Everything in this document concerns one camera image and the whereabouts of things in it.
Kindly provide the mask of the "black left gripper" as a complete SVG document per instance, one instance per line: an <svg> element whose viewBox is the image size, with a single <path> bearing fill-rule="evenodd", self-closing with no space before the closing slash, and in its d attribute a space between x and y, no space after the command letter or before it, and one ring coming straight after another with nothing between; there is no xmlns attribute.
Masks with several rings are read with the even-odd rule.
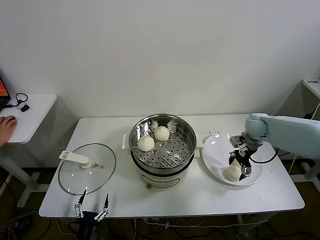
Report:
<svg viewBox="0 0 320 240"><path fill-rule="evenodd" d="M109 193L106 194L102 211L98 214L92 211L82 211L82 205L87 194L86 186L77 203L74 205L75 217L80 227L95 227L106 215L109 214Z"/></svg>

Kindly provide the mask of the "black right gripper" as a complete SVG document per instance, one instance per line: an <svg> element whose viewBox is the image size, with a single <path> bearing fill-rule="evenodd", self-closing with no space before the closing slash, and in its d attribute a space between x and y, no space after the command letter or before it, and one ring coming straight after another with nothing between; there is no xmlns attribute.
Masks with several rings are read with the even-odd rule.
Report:
<svg viewBox="0 0 320 240"><path fill-rule="evenodd" d="M229 153L228 164L231 165L234 160L236 160L240 167L241 175L239 177L239 181L251 176L252 164L250 158L255 153L256 151L252 151L246 146L238 146L236 150Z"/></svg>

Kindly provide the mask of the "bare person hand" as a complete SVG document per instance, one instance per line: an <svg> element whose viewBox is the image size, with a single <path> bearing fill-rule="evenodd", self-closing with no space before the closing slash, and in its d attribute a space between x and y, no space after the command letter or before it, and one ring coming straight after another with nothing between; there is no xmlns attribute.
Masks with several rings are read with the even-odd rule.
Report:
<svg viewBox="0 0 320 240"><path fill-rule="evenodd" d="M17 120L13 115L0 118L0 147L3 147L12 137L17 126Z"/></svg>

